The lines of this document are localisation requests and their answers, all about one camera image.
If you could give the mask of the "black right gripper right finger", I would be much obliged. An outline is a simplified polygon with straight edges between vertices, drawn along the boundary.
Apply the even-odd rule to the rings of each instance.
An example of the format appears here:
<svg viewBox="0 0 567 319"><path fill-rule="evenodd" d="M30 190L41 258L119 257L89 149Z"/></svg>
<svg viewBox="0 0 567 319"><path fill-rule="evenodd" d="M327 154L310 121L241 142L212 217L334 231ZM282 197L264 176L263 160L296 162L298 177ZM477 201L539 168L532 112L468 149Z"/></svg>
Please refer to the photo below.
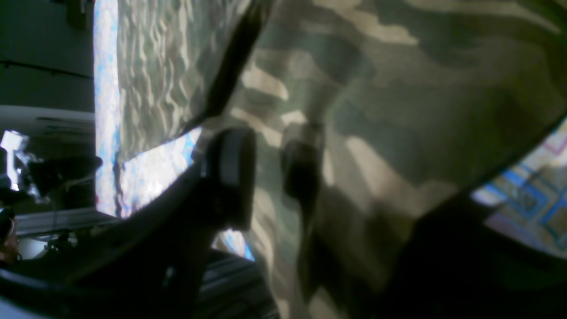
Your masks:
<svg viewBox="0 0 567 319"><path fill-rule="evenodd" d="M325 147L324 125L291 123L282 135L281 169L285 194L301 207L316 199Z"/></svg>

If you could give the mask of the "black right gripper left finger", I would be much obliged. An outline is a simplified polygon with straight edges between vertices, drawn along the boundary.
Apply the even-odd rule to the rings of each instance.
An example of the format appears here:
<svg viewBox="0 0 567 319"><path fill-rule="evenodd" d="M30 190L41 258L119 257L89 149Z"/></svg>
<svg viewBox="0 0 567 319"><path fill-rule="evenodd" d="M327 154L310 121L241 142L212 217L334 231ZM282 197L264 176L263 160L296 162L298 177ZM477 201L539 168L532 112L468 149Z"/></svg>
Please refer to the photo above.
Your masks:
<svg viewBox="0 0 567 319"><path fill-rule="evenodd" d="M79 247L67 318L190 318L213 238L250 224L255 164L251 129L215 135L156 200Z"/></svg>

